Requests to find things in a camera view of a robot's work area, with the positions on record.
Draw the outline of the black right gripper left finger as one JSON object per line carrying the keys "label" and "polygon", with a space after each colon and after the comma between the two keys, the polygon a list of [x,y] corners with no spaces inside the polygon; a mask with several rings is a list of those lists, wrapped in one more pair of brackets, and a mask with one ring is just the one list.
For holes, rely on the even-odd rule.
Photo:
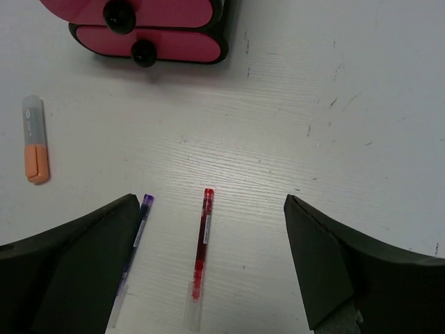
{"label": "black right gripper left finger", "polygon": [[81,218],[1,246],[2,333],[105,333],[139,229],[127,194]]}

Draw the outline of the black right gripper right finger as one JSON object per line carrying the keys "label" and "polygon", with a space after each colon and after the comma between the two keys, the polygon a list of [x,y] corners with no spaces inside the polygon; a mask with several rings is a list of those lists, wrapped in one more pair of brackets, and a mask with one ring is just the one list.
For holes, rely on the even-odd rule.
{"label": "black right gripper right finger", "polygon": [[284,215],[310,330],[444,332],[442,258],[386,244],[296,196]]}

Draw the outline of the orange highlighter pen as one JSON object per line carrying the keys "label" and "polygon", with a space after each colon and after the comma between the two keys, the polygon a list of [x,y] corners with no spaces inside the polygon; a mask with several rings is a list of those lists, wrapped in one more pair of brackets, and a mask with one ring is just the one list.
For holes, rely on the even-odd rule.
{"label": "orange highlighter pen", "polygon": [[24,128],[25,176],[32,184],[44,184],[50,178],[45,112],[43,102],[37,95],[22,100]]}

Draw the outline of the black drawer cabinet shell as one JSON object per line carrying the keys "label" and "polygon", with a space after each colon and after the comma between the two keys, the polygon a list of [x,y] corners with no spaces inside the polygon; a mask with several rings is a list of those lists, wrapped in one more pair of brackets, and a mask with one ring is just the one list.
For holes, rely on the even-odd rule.
{"label": "black drawer cabinet shell", "polygon": [[[222,17],[218,22],[216,22],[212,26],[201,27],[198,29],[186,29],[186,28],[166,28],[166,27],[148,27],[148,26],[137,26],[139,27],[148,27],[151,29],[175,29],[175,30],[193,30],[193,31],[206,31],[212,35],[221,35],[228,42],[228,47],[230,48],[230,44],[232,41],[232,36],[234,32],[234,26],[236,19],[234,18],[235,14],[235,5],[233,1],[226,1],[223,10]],[[131,48],[131,57],[130,58],[121,58],[121,59],[130,59],[136,65],[140,67],[151,67],[156,62],[159,62],[156,59],[156,50],[153,45],[146,40],[139,40],[137,43],[133,45]]]}

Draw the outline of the pink drawer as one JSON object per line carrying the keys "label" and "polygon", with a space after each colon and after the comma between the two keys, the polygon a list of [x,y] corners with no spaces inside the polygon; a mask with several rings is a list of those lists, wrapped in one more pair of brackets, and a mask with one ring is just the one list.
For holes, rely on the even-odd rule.
{"label": "pink drawer", "polygon": [[150,42],[158,61],[214,64],[227,57],[229,47],[221,35],[206,31],[151,29],[139,27],[126,35],[106,26],[70,24],[73,38],[86,49],[101,56],[130,58],[131,48],[139,40]]}
{"label": "pink drawer", "polygon": [[[106,24],[104,9],[108,2],[52,1],[42,5],[55,16],[78,25]],[[222,13],[219,1],[128,1],[136,17],[136,26],[197,29],[213,24]]]}

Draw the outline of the pink bottom drawer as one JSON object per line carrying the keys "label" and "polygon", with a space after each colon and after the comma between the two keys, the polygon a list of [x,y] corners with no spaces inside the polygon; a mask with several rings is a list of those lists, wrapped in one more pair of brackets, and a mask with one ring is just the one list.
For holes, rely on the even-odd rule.
{"label": "pink bottom drawer", "polygon": [[101,56],[130,58],[131,48],[139,40],[150,42],[158,61],[214,64],[227,57],[229,47],[221,35],[206,31],[151,29],[139,27],[126,35],[106,26],[70,24],[73,38],[86,49]]}

